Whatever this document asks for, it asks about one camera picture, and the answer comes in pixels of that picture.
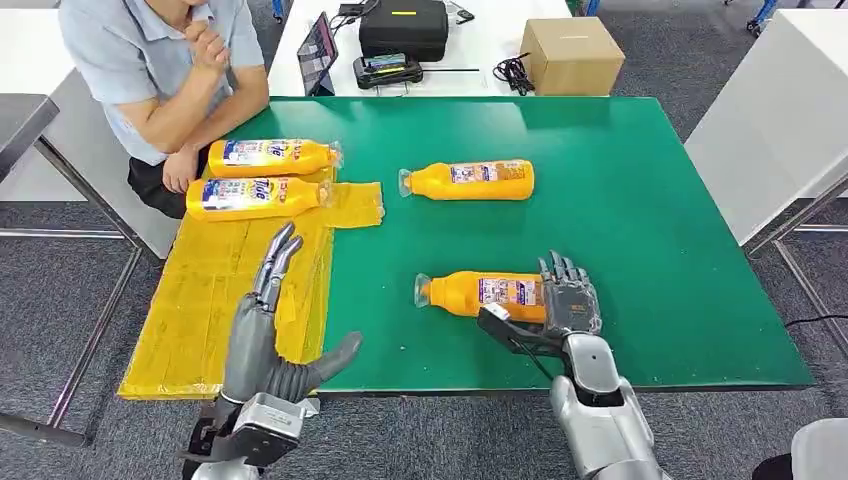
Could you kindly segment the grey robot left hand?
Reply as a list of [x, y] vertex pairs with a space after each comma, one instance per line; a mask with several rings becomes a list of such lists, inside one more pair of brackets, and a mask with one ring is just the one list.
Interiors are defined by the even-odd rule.
[[308, 364], [293, 363], [278, 354], [275, 314], [282, 283], [303, 244], [294, 223], [284, 224], [271, 238], [252, 290], [237, 307], [219, 393], [233, 404], [244, 404], [257, 393], [297, 403], [345, 369], [360, 350], [363, 335], [350, 332], [334, 350]]

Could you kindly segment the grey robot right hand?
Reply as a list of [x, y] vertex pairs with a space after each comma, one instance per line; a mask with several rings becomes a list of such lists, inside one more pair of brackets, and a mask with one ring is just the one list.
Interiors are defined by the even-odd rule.
[[550, 250], [551, 265], [540, 257], [545, 318], [543, 335], [561, 338], [572, 333], [599, 334], [602, 318], [595, 287], [573, 261]]

